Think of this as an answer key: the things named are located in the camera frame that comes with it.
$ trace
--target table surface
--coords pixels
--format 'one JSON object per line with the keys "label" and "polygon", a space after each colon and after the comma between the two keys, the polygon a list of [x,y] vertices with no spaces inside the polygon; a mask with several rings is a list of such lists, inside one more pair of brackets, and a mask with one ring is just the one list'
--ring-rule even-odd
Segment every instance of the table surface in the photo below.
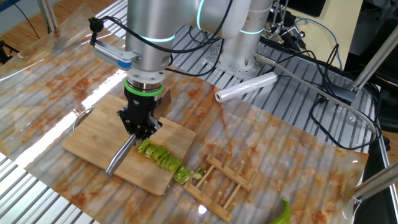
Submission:
{"label": "table surface", "polygon": [[[289,9],[289,11],[295,16],[313,19],[323,24],[334,33],[340,45],[339,54],[344,68],[349,47],[351,46],[351,41],[354,36],[359,11],[361,10],[362,1],[363,0],[326,0],[319,17],[309,16],[308,14],[298,12],[294,9]],[[297,27],[306,34],[303,41],[306,43],[307,49],[312,50],[317,56],[317,59],[326,62],[330,52],[336,45],[333,36],[325,28],[316,23],[309,21],[307,25],[304,25],[303,22],[304,21],[299,22]],[[337,59],[333,62],[333,65],[338,68],[340,67]]]}
{"label": "table surface", "polygon": [[[104,12],[107,14],[112,14],[114,16],[116,15],[122,15],[125,16],[125,10],[126,10],[126,3],[125,1],[118,1],[117,3],[113,4],[112,6],[108,7]],[[115,29],[113,27],[111,29],[114,33],[116,33],[119,36],[124,36],[123,32],[121,30]],[[183,59],[180,58],[178,59],[177,62],[179,66],[183,66],[184,62]],[[214,76],[209,76],[206,78],[208,82],[211,83],[218,83],[219,85],[221,84],[219,81],[224,80],[224,78],[217,78],[218,74],[214,74]],[[229,84],[233,85],[234,83],[239,83],[239,80],[236,78],[231,78],[229,80]],[[277,98],[280,98],[280,95],[277,96],[272,96],[272,99],[270,99],[269,103],[279,103],[274,101]],[[253,102],[253,97],[251,96],[244,96],[244,100],[246,101],[251,101]],[[271,110],[274,108],[274,106],[269,105],[266,106],[267,111]],[[367,103],[365,103],[365,108],[364,105],[362,105],[362,109],[368,110],[369,106]],[[316,136],[319,135],[319,132],[317,129],[312,128],[312,125],[308,125],[308,132],[315,134]],[[4,181],[3,187],[5,187],[7,190],[10,190],[8,192],[9,194],[13,193],[10,197],[7,196],[6,194],[2,195],[3,200],[9,200],[9,203],[14,206],[13,210],[15,208],[18,208],[21,206],[21,202],[15,201],[15,199],[18,199],[19,197],[26,197],[28,196],[28,199],[32,204],[29,204],[27,208],[31,208],[31,210],[24,210],[21,213],[21,210],[18,211],[18,213],[15,213],[12,217],[17,217],[18,215],[33,215],[33,217],[38,218],[38,220],[54,220],[54,221],[73,221],[75,223],[93,223],[94,220],[92,220],[87,214],[83,213],[80,211],[78,208],[76,208],[74,205],[68,203],[64,198],[60,197],[56,192],[54,192],[52,189],[49,189],[47,186],[45,186],[43,183],[35,179],[35,177],[32,177],[29,173],[24,171],[22,168],[18,167],[10,161],[9,159],[0,156],[0,178],[1,180],[9,180],[10,177],[12,177],[12,181]],[[37,191],[37,189],[33,189],[34,192],[27,188],[29,184],[34,183],[36,185],[40,186],[40,189],[42,189],[42,192]]]}

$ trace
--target wooden cutting board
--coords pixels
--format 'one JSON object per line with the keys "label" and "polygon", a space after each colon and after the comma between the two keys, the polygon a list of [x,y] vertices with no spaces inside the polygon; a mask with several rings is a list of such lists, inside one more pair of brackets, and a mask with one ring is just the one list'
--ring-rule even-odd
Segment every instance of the wooden cutting board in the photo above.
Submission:
{"label": "wooden cutting board", "polygon": [[[127,102],[111,95],[101,100],[94,111],[62,143],[62,147],[100,167],[106,169],[112,157],[129,138],[116,114]],[[169,153],[183,160],[195,138],[195,132],[165,118],[159,120],[163,126],[150,138],[156,146],[164,146]],[[163,195],[172,173],[156,165],[154,159],[146,158],[133,147],[114,173],[120,178],[154,194]]]}

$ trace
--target metal rod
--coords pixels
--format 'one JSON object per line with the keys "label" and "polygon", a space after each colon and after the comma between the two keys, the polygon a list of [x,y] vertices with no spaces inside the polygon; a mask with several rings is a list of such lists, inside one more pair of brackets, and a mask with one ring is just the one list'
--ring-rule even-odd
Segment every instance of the metal rod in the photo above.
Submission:
{"label": "metal rod", "polygon": [[285,21],[285,16],[286,16],[287,4],[288,4],[288,3],[289,3],[289,0],[286,0],[286,3],[285,3],[285,11],[284,11],[284,15],[282,16],[282,22]]}
{"label": "metal rod", "polygon": [[136,135],[132,134],[129,139],[124,143],[124,145],[119,149],[119,151],[113,156],[105,171],[108,176],[111,177],[114,174],[116,169],[123,162],[124,158],[126,158],[126,156],[129,154],[132,146],[134,145],[134,143],[136,143],[136,140]]}
{"label": "metal rod", "polygon": [[398,181],[398,161],[357,186],[354,198],[363,201]]}
{"label": "metal rod", "polygon": [[275,9],[275,14],[274,14],[274,21],[272,22],[272,27],[275,26],[276,17],[278,15],[278,10],[279,10],[279,2],[280,2],[280,0],[278,0],[278,2],[276,3],[276,9]]}
{"label": "metal rod", "polygon": [[57,19],[55,18],[54,10],[50,0],[37,0],[40,11],[42,12],[47,32],[52,33],[58,27]]}
{"label": "metal rod", "polygon": [[398,44],[398,26],[394,29],[391,35],[387,38],[384,44],[380,47],[377,53],[373,56],[371,61],[354,81],[351,91],[357,93],[365,83],[372,77],[374,72],[379,68],[381,63],[388,57],[392,50]]}

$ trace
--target white roll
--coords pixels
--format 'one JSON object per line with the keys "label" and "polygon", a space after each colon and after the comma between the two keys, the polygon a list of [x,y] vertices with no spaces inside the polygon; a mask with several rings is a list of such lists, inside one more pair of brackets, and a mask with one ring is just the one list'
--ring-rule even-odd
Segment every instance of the white roll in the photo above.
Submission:
{"label": "white roll", "polygon": [[257,90],[258,88],[262,88],[267,85],[271,85],[271,84],[275,83],[276,80],[277,80],[277,75],[274,72],[269,72],[267,74],[263,74],[259,77],[242,82],[235,86],[226,88],[224,90],[217,91],[215,93],[216,101],[219,103],[222,103],[224,101],[230,100],[237,96],[242,96],[243,94]]}

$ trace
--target green pepper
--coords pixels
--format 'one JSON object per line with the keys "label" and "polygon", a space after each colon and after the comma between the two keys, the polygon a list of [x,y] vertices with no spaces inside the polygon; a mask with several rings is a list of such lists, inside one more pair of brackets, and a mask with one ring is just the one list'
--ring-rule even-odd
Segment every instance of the green pepper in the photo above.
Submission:
{"label": "green pepper", "polygon": [[162,163],[161,164],[159,164],[159,166],[161,167],[161,168],[164,168],[165,166],[166,166],[166,163],[167,163],[167,161],[170,159],[170,154],[169,155],[167,155],[167,157],[162,161]]}
{"label": "green pepper", "polygon": [[290,210],[290,206],[286,198],[282,198],[284,201],[284,210],[282,213],[270,224],[289,224],[290,217],[292,216],[292,211]]}
{"label": "green pepper", "polygon": [[205,168],[203,168],[203,167],[197,168],[197,169],[195,170],[195,172],[200,172],[200,171],[202,171],[202,170],[203,170],[204,173],[207,172],[207,170],[206,170]]}
{"label": "green pepper", "polygon": [[169,171],[174,173],[180,167],[181,164],[182,164],[181,159],[175,158],[173,163],[171,163],[171,165],[169,166]]}
{"label": "green pepper", "polygon": [[141,145],[138,146],[138,152],[145,152],[150,145],[151,143],[148,140],[143,140]]}
{"label": "green pepper", "polygon": [[194,173],[193,173],[193,178],[194,178],[195,180],[200,180],[202,177],[203,177],[203,176],[202,176],[201,173],[199,173],[199,172],[194,172]]}
{"label": "green pepper", "polygon": [[189,175],[190,171],[185,166],[181,166],[174,174],[173,179],[180,184],[185,184],[189,179]]}
{"label": "green pepper", "polygon": [[163,146],[159,146],[156,151],[152,154],[152,158],[158,161],[163,153],[167,152],[167,149]]}
{"label": "green pepper", "polygon": [[145,156],[148,158],[152,158],[152,154],[156,151],[157,147],[155,145],[151,145],[147,148],[145,152]]}
{"label": "green pepper", "polygon": [[160,166],[161,163],[163,162],[163,160],[167,159],[167,157],[168,157],[169,155],[170,155],[170,154],[169,154],[167,151],[164,152],[164,153],[162,154],[162,156],[160,157],[160,159],[157,160],[156,165]]}

